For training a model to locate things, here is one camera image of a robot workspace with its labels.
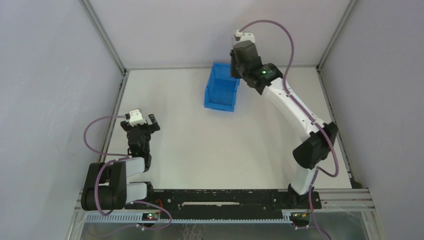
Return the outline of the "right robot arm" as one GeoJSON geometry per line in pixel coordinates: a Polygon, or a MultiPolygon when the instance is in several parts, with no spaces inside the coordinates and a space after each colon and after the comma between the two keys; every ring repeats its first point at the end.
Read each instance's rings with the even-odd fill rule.
{"type": "Polygon", "coordinates": [[[292,152],[297,167],[288,189],[298,196],[305,195],[319,163],[334,148],[337,125],[316,117],[284,82],[283,73],[272,63],[262,63],[252,41],[236,43],[230,56],[230,75],[243,79],[250,88],[273,103],[297,133],[301,143],[292,152]]]}

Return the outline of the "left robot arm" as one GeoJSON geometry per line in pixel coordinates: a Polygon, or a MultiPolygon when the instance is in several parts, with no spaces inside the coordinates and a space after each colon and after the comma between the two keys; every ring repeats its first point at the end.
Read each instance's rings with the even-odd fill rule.
{"type": "Polygon", "coordinates": [[[127,203],[148,198],[153,191],[147,182],[130,182],[129,178],[147,172],[151,167],[150,141],[152,134],[161,128],[154,114],[147,121],[138,110],[122,115],[120,126],[126,132],[128,149],[118,159],[92,163],[88,167],[81,195],[81,207],[85,211],[98,211],[109,215],[127,203]]]}

